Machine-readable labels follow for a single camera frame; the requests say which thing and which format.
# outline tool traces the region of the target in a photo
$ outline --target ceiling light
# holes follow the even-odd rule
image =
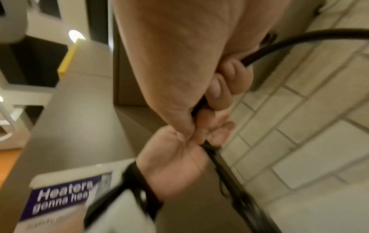
[[[76,43],[78,39],[83,39],[85,40],[86,38],[77,30],[69,30],[68,32],[69,38]]]

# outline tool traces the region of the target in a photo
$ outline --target wrist strap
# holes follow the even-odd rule
[[[123,186],[132,191],[136,202],[144,213],[149,214],[152,220],[155,220],[157,212],[163,206],[155,193],[147,184],[145,178],[137,167],[136,162],[130,164],[122,175]]]

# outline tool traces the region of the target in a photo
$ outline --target yellow trim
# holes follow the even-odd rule
[[[76,41],[76,43],[70,47],[70,49],[68,49],[68,52],[66,53],[66,55],[64,56],[62,62],[60,63],[60,66],[58,68],[58,75],[59,75],[59,79],[62,79],[63,74],[66,72],[66,70],[69,67],[70,62],[72,61],[72,58],[74,56],[74,53],[77,50],[77,46],[78,46],[78,42],[80,41],[80,39],[78,39]]]

